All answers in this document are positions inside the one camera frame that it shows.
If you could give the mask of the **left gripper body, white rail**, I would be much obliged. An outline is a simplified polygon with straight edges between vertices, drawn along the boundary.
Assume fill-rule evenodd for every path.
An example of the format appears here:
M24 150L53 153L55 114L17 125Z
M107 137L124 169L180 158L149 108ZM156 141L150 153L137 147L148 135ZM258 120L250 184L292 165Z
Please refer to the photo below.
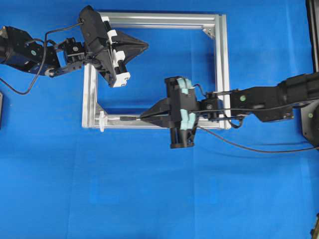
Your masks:
M125 86L131 75L124 64L124 51L115 49L116 42L113 38L118 34L111 28L109 18L103 19L88 5L80 11L79 23L85 45L97 61L93 63L95 69L102 74L111 88Z

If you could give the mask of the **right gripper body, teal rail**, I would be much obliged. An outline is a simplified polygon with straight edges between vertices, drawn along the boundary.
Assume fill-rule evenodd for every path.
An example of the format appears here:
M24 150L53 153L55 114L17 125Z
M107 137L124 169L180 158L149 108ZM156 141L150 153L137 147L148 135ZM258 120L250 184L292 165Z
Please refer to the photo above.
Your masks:
M182 130L195 129L198 124L197 98L191 80L182 76L166 78L167 97L170 98L168 115L175 123L174 128Z

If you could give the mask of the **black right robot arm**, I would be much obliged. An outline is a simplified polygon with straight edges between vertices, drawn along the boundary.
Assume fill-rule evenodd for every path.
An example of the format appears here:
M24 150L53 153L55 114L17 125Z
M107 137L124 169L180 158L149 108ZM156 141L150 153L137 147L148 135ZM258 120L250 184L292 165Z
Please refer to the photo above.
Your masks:
M207 92L197 100L195 86L187 78L165 79L167 97L143 112L143 122L168 128L171 148L194 146L199 118L208 121L237 120L241 127L245 116L254 114L261 122L288 120L293 109L305 107L319 98L319 74L303 74L287 78L273 87Z

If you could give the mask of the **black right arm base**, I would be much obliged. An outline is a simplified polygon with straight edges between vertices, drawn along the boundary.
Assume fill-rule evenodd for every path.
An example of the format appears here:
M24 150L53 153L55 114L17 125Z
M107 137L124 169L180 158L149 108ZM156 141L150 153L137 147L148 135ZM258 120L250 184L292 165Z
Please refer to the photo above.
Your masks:
M305 76L303 91L307 106L301 109L302 133L315 148L319 147L319 2L306 1L312 45L314 73Z

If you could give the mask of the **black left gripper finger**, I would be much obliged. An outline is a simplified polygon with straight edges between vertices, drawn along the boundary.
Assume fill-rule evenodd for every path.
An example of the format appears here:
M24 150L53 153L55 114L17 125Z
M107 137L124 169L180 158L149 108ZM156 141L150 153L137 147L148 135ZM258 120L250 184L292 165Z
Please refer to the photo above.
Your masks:
M116 30L116 36L112 37L112 41L119 47L127 49L148 49L148 43L134 38L122 31Z
M126 64L147 50L147 44L115 45L115 71L127 71Z

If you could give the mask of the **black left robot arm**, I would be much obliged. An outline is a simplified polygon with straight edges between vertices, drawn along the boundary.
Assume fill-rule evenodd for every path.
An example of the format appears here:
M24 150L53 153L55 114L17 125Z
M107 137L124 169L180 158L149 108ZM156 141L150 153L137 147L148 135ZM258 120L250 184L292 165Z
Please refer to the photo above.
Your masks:
M57 77L87 64L112 88L123 87L131 77L126 64L148 49L148 44L111 28L108 18L90 5L83 8L77 24L84 42L67 38L60 43L47 36L32 38L26 31L11 26L0 30L0 62L22 72L34 74L29 87L39 76Z

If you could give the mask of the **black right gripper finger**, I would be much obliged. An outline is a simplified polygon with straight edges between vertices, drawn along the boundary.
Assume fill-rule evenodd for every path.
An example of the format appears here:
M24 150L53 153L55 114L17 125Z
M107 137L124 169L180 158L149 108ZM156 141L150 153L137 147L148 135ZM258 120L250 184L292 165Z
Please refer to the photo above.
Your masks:
M163 127L163 128L174 128L175 123L171 120L171 117L166 116L150 116L141 118L141 121L151 123L153 125Z
M154 104L151 108L140 115L140 118L148 118L153 116L163 115L170 111L170 98L164 98Z

